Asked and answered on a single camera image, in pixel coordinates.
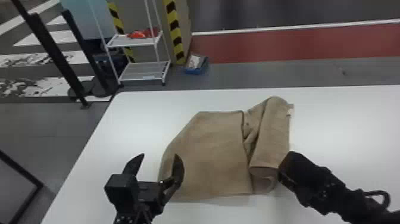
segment blue tray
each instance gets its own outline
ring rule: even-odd
[[[185,68],[186,74],[201,74],[204,72],[205,68],[208,66],[208,57],[204,58],[203,65],[200,68],[190,69]]]

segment hazard stripe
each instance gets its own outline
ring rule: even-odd
[[[178,13],[176,11],[175,0],[163,0],[165,11],[167,13],[167,21],[170,26],[170,35],[174,45],[174,55],[177,64],[185,64],[185,50],[182,44],[182,34],[179,27]]]
[[[120,16],[118,15],[117,5],[113,2],[108,2],[108,9],[110,11],[112,20],[114,21],[114,25],[115,25],[115,29],[117,30],[117,33],[120,35],[125,34],[124,24],[122,23],[122,20],[120,19]],[[135,55],[134,55],[132,49],[129,47],[124,47],[123,51],[124,51],[124,54],[126,55],[126,57],[129,58],[129,61],[134,63]]]

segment red wall stripe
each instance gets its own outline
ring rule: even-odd
[[[400,56],[400,25],[193,36],[192,52],[212,63]]]

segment crumpled towel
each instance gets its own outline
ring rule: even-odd
[[[178,154],[185,176],[173,200],[271,191],[289,152],[291,108],[271,97],[246,112],[199,112],[165,150],[158,179],[171,175]]]

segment metal shelf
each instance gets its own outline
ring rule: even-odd
[[[171,60],[145,63],[129,63],[120,76],[120,81],[161,80],[165,83],[165,76],[170,68]]]
[[[158,32],[158,36],[156,38],[137,38],[132,39],[128,38],[127,35],[119,35],[116,34],[112,37],[112,39],[108,42],[107,48],[119,48],[124,46],[145,46],[145,45],[157,45],[158,41],[160,41],[161,36],[163,35],[163,31],[160,30]]]

